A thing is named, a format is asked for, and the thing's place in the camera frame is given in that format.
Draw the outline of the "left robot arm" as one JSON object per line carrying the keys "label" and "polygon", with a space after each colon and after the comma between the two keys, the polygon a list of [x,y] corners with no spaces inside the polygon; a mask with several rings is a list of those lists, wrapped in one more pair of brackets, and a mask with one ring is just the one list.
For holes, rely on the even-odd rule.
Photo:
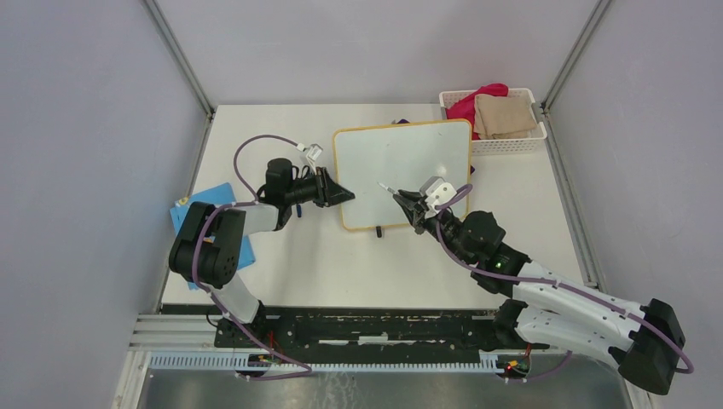
{"label": "left robot arm", "polygon": [[171,271],[209,293],[228,319],[237,323],[237,338],[252,348],[266,340],[268,325],[257,317],[263,303],[237,274],[243,239],[281,230],[296,205],[311,202],[327,208],[356,197],[334,181],[326,168],[299,175],[287,158],[268,162],[265,183],[257,191],[261,194],[258,202],[193,202],[169,254]]}

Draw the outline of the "blue capped whiteboard marker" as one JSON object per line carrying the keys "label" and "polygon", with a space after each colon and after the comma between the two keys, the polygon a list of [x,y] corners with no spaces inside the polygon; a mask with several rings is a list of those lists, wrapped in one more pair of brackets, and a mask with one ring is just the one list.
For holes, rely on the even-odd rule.
{"label": "blue capped whiteboard marker", "polygon": [[384,183],[379,182],[379,181],[377,182],[377,184],[378,184],[380,187],[382,187],[386,192],[391,193],[392,195],[397,194],[397,190],[396,190],[396,189],[394,189],[394,188],[392,188],[392,187],[389,187],[389,186],[387,186],[387,185],[385,185]]}

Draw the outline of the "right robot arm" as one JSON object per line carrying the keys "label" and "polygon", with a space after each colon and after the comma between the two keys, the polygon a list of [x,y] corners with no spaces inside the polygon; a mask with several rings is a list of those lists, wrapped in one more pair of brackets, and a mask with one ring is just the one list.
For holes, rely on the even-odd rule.
{"label": "right robot arm", "polygon": [[495,216],[477,210],[463,218],[452,206],[471,191],[444,183],[423,192],[398,190],[392,198],[417,234],[428,233],[477,285],[506,297],[492,325],[504,348],[547,345],[584,354],[629,383],[667,395],[674,376],[692,374],[685,334],[672,306],[613,297],[554,273],[504,243]]}

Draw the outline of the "yellow framed whiteboard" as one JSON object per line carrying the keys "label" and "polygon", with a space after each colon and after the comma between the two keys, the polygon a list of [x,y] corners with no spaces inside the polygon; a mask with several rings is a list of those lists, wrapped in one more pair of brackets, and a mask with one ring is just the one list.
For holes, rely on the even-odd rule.
{"label": "yellow framed whiteboard", "polygon": [[356,196],[340,205],[344,228],[409,225],[378,181],[406,191],[419,190],[432,176],[455,188],[469,183],[471,133],[464,119],[338,130],[332,138],[335,180]]}

